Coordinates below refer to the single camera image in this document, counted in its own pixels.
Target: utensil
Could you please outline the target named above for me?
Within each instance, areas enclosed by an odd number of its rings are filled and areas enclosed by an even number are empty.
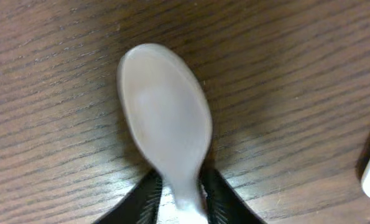
[[[121,59],[117,85],[132,137],[169,183],[180,223],[207,223],[198,174],[212,121],[192,71],[169,49],[142,44]]]

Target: tabletop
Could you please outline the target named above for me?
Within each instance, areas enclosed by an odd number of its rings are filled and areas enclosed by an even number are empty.
[[[0,223],[91,223],[150,169],[116,89],[143,43],[193,70],[210,157],[267,223],[370,223],[367,0],[0,1]]]

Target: wooden table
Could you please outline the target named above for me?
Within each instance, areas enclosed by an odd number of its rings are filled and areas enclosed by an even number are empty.
[[[150,169],[116,94],[146,42],[195,72],[216,166],[267,223],[370,223],[363,0],[0,1],[0,223],[91,223]]]

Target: white spoon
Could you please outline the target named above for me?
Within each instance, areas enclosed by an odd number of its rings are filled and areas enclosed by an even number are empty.
[[[198,173],[212,121],[192,71],[169,49],[143,44],[121,59],[117,85],[132,137],[170,184],[180,223],[208,223]]]

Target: spoon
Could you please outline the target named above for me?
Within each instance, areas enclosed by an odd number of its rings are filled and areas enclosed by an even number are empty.
[[[132,137],[169,183],[180,223],[208,223],[198,174],[212,120],[192,71],[166,47],[142,44],[121,59],[117,85]]]

